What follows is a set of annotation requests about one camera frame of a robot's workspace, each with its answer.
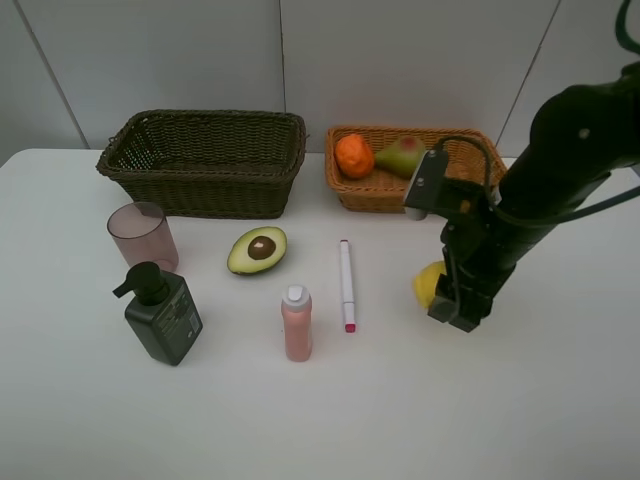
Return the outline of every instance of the pen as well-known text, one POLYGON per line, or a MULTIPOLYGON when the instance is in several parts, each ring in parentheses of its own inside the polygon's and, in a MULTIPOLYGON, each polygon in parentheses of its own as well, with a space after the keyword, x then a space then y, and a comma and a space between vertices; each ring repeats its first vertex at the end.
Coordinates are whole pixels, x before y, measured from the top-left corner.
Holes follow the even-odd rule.
POLYGON ((355 301, 353 298, 353 278, 351 276, 351 257, 349 255, 349 242, 347 240, 340 241, 340 266, 344 331, 354 333, 356 331, 356 314, 355 301))

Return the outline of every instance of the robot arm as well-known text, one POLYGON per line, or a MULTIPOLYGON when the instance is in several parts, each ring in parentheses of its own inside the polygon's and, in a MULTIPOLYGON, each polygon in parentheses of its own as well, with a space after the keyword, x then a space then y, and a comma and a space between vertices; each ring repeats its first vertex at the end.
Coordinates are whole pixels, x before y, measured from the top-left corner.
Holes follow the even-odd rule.
MULTIPOLYGON (((626 14, 625 5, 628 0, 621 8, 626 14)), ((489 315, 520 258, 558 223, 598 211, 576 209, 612 170, 640 163, 640 62, 625 67, 614 83, 572 86, 547 101, 535 116, 529 146, 492 193, 489 170, 483 186, 444 178, 446 141, 425 154, 405 207, 413 216, 433 212, 448 220, 441 234, 446 274, 433 287, 429 315, 469 332, 489 315)), ((640 190, 628 193, 600 209, 640 190)))

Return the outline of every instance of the basket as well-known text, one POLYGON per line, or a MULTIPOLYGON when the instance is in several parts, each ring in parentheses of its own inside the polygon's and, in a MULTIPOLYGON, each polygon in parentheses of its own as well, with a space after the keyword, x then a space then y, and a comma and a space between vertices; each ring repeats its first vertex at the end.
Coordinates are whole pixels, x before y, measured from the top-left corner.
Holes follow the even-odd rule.
MULTIPOLYGON (((374 152, 391 145, 404 135, 420 138, 427 148, 440 138, 448 135, 464 135, 481 140, 491 153, 491 183, 497 184, 506 173, 500 155, 491 140, 472 129, 453 128, 391 128, 340 126, 331 128, 327 133, 325 146, 325 176, 327 183, 340 197, 345 208, 357 212, 403 213, 404 194, 408 180, 396 177, 384 170, 374 169, 367 177, 351 180, 345 177, 334 157, 335 145, 342 137, 352 133, 360 134, 374 152)), ((449 153, 449 165, 446 176, 459 180, 468 180, 482 184, 484 182, 484 156, 473 145, 457 140, 446 144, 449 153)))
POLYGON ((305 154, 297 115, 151 110, 134 115, 98 171, 167 215, 277 218, 305 154))

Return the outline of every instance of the avocado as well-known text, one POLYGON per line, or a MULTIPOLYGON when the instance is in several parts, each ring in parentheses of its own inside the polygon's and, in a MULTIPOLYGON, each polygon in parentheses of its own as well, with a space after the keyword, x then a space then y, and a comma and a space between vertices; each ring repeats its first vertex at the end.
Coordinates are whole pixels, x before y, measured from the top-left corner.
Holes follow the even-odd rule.
POLYGON ((261 227, 242 235, 233 245, 227 268, 238 275, 264 272, 287 253, 287 236, 278 227, 261 227))

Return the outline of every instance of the bottle label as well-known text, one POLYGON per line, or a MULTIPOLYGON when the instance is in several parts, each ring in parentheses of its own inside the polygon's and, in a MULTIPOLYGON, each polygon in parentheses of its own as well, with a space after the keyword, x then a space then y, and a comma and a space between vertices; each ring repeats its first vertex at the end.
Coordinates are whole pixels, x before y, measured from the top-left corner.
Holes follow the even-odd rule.
POLYGON ((184 285, 158 315, 156 325, 174 355, 180 356, 191 347, 202 328, 202 320, 184 285))

